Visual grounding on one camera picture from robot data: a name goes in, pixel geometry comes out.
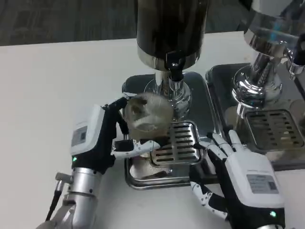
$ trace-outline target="white countertop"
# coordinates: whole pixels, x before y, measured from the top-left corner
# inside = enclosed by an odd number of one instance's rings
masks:
[[[248,62],[251,53],[241,32],[207,34],[189,71],[204,75],[217,64]],[[0,71],[0,227],[34,229],[48,212],[56,172],[71,172],[75,117],[118,98],[129,76],[153,70],[129,39],[0,47]],[[277,175],[287,228],[303,229],[305,170]],[[101,229],[230,228],[203,209],[189,187],[128,187],[122,162],[103,177],[97,220]]]

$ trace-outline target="white robotic hand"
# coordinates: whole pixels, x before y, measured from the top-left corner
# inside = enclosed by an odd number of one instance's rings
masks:
[[[211,192],[194,172],[190,173],[193,193],[205,208],[229,220],[233,229],[285,228],[284,199],[270,161],[244,147],[234,130],[228,135],[230,143],[213,133],[207,135],[210,143],[194,145],[207,151],[224,198]]]
[[[140,156],[149,153],[155,149],[159,149],[169,143],[169,137],[156,137],[154,139],[141,139],[136,141],[133,139],[114,142],[114,148],[111,152],[116,159],[125,159]]]

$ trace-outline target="gray carpet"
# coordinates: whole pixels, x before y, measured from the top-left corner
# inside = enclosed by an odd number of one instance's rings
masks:
[[[0,0],[0,45],[135,37],[134,0]],[[247,11],[211,0],[206,32],[235,31]]]

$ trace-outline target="silver metal cylinder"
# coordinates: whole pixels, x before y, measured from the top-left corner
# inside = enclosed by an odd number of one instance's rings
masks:
[[[157,58],[155,56],[151,56],[151,55],[147,54],[146,52],[144,52],[139,46],[137,46],[137,47],[138,47],[138,56],[145,65],[147,65],[153,69],[159,70],[159,71],[164,71],[164,72],[167,71],[167,69],[165,68],[164,59]],[[183,69],[193,66],[197,62],[197,60],[199,60],[200,53],[201,53],[201,48],[198,49],[193,54],[186,56],[185,65],[184,65]]]
[[[156,71],[155,72],[155,86],[153,92],[158,95],[163,95],[168,98],[169,96],[169,77],[171,73],[169,71]]]
[[[88,196],[80,193],[69,193],[65,200],[67,203],[76,203],[70,210],[71,222],[73,229],[91,229],[94,225],[95,211],[98,200],[95,196]]]
[[[75,168],[72,173],[72,183],[69,192],[79,192],[97,195],[102,175],[88,168]]]
[[[283,58],[304,30],[305,4],[296,0],[253,0],[244,33],[256,51]]]

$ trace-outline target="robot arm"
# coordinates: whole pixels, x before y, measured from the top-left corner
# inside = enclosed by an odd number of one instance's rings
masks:
[[[229,131],[231,145],[217,134],[208,137],[212,144],[199,142],[195,147],[207,150],[224,198],[192,173],[191,187],[201,204],[229,220],[233,229],[285,228],[284,199],[267,157],[244,148],[234,130]]]
[[[90,115],[77,123],[71,143],[72,175],[58,173],[58,181],[46,222],[38,229],[90,229],[94,223],[97,195],[103,174],[113,166],[116,159],[138,156],[168,144],[168,137],[155,139],[123,140],[115,142],[116,124],[123,134],[128,134],[128,126],[120,110],[128,102],[130,95],[110,105],[95,105]],[[64,184],[68,184],[62,206],[51,219],[59,201]]]

